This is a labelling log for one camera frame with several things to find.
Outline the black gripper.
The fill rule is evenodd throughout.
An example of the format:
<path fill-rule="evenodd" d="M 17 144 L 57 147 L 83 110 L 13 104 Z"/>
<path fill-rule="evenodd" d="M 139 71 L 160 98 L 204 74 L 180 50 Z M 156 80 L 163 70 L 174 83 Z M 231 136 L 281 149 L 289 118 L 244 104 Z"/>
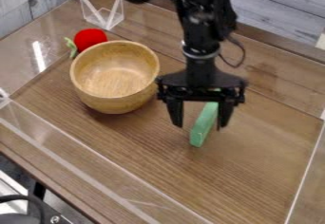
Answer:
<path fill-rule="evenodd" d="M 186 69 L 156 78 L 157 99 L 165 102 L 167 112 L 175 126 L 183 126 L 184 105 L 182 101 L 218 102 L 216 129 L 227 126 L 234 103 L 244 103 L 247 82 L 236 75 L 219 70 L 214 57 L 186 56 Z"/>

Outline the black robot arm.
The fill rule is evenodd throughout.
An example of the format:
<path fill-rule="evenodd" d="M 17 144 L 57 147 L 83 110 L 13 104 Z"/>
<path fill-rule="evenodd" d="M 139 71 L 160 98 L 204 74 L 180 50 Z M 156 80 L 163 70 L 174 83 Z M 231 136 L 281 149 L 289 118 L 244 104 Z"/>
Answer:
<path fill-rule="evenodd" d="M 143 4 L 149 0 L 127 0 Z M 244 103 L 247 82 L 222 71 L 214 63 L 220 57 L 219 43 L 232 41 L 236 13 L 231 0 L 171 0 L 183 29 L 182 51 L 186 68 L 156 78 L 157 99 L 165 103 L 174 125 L 183 125 L 184 102 L 218 104 L 216 126 L 228 124 L 234 108 Z"/>

